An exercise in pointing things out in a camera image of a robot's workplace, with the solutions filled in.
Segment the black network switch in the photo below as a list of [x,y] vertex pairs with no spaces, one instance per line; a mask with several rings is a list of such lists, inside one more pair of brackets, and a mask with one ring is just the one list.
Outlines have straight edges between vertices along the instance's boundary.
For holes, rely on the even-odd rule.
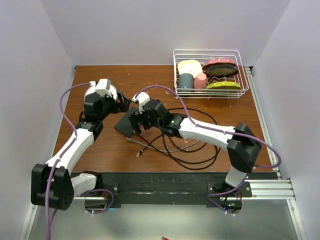
[[136,107],[131,107],[114,126],[114,129],[127,138],[130,138],[132,135],[139,136],[141,133],[139,114],[139,110]]

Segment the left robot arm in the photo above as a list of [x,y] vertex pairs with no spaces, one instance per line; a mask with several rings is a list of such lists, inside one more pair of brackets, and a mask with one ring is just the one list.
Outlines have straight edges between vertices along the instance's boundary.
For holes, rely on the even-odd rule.
[[99,196],[104,190],[101,174],[85,171],[76,177],[71,173],[83,153],[97,140],[103,120],[110,114],[126,113],[131,100],[122,91],[100,95],[86,94],[83,111],[75,131],[65,145],[45,164],[36,164],[31,171],[31,203],[37,206],[67,210],[73,198],[90,193]]

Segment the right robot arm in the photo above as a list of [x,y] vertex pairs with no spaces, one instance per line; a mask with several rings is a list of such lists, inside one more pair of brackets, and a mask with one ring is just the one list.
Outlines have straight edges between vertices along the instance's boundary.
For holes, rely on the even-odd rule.
[[240,184],[252,172],[262,148],[247,125],[220,126],[198,121],[188,114],[171,113],[159,100],[149,97],[135,97],[132,101],[138,105],[129,116],[135,133],[154,127],[169,137],[194,139],[227,151],[231,167],[222,185],[223,192],[233,197],[241,190]]

